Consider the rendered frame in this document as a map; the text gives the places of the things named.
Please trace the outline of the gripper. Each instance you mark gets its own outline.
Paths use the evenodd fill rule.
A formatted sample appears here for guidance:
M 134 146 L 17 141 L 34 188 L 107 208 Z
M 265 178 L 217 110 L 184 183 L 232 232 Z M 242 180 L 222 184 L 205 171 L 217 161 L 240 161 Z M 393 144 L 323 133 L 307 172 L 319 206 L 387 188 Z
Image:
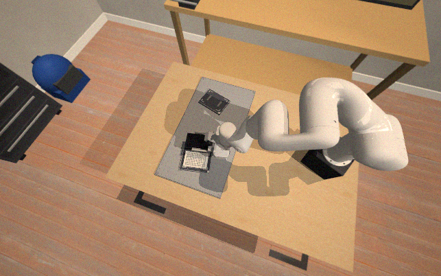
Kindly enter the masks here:
M 217 127 L 216 135 L 219 135 L 219 127 L 220 126 Z M 195 131 L 195 134 L 203 135 L 205 133 L 206 133 L 206 131 L 198 131 L 198 130 Z M 216 143 L 213 143 L 213 146 L 208 146 L 208 150 L 201 150 L 200 148 L 192 148 L 191 151 L 211 152 L 211 148 L 213 149 L 213 156 L 216 159 L 227 159 L 229 157 L 230 148 L 228 148 L 227 150 L 224 150 L 223 146 L 221 146 L 220 144 L 216 144 Z

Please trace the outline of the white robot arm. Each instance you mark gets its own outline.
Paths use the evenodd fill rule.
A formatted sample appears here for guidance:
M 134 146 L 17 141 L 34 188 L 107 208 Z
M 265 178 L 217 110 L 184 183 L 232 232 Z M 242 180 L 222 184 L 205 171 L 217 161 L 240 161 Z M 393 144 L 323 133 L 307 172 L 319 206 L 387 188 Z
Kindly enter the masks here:
M 300 134 L 290 135 L 287 107 L 280 100 L 270 100 L 247 116 L 238 132 L 233 123 L 224 122 L 219 135 L 208 131 L 204 140 L 224 150 L 232 146 L 240 153 L 247 153 L 253 139 L 268 151 L 322 149 L 324 158 L 336 166 L 354 159 L 369 168 L 395 171 L 408 164 L 397 118 L 386 115 L 352 82 L 340 78 L 308 82 L 300 94 L 299 117 Z M 349 135 L 339 138 L 339 123 Z

